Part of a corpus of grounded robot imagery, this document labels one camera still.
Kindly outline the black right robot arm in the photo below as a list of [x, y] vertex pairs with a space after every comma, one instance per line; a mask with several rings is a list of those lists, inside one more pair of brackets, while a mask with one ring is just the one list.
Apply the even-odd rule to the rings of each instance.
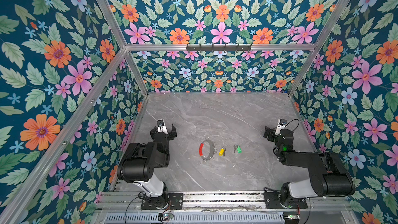
[[273, 154], [284, 166], [304, 168], [308, 179], [284, 183], [275, 201], [284, 207], [306, 207], [306, 198], [352, 196], [356, 187], [352, 176], [334, 152], [299, 152], [293, 147], [293, 131], [265, 127], [264, 137], [275, 144]]

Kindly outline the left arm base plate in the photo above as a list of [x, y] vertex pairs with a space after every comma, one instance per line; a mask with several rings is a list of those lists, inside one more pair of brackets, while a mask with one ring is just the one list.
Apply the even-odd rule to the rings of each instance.
[[184, 200], [183, 193], [167, 193], [159, 197], [144, 197], [141, 210], [181, 210]]

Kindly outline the silver keyring with red grip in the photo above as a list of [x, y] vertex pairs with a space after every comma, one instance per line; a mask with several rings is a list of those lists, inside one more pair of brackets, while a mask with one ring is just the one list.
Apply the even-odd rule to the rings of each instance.
[[200, 143], [199, 156], [203, 162], [211, 160], [217, 153], [217, 145], [210, 139], [206, 139]]

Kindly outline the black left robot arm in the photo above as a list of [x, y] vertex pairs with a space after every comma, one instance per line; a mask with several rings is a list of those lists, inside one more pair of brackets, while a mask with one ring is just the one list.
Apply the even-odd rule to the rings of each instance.
[[152, 141], [147, 144], [128, 145], [119, 163], [117, 178], [136, 185], [141, 190], [138, 198], [143, 204], [164, 209], [170, 204], [169, 193], [166, 183], [158, 179], [154, 169], [168, 167], [170, 141], [177, 137], [177, 130], [174, 125], [168, 130], [164, 121], [158, 120], [150, 131], [150, 137]]

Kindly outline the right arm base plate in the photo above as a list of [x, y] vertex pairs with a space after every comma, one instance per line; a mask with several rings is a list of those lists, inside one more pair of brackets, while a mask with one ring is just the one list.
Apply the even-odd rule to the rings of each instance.
[[308, 209], [305, 198], [292, 198], [284, 199], [279, 193], [276, 192], [264, 192], [264, 202], [267, 209], [279, 209], [279, 208], [299, 208]]

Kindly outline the yellow key tag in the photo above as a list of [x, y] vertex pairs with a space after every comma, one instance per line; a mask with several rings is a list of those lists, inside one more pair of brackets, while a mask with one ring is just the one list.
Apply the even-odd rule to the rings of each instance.
[[219, 151], [219, 156], [224, 157], [225, 155], [226, 155], [226, 148], [223, 147], [223, 148], [221, 148], [220, 151]]

